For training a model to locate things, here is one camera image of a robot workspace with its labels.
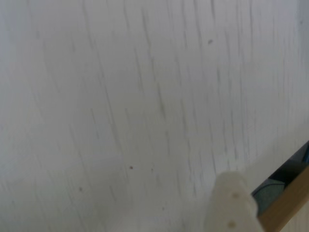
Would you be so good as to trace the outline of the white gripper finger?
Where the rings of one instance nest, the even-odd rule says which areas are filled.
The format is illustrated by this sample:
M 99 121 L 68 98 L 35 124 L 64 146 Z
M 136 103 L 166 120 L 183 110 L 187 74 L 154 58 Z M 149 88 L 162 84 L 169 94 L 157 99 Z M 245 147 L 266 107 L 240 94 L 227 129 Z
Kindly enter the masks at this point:
M 205 217 L 206 232 L 262 232 L 258 205 L 239 172 L 217 176 Z

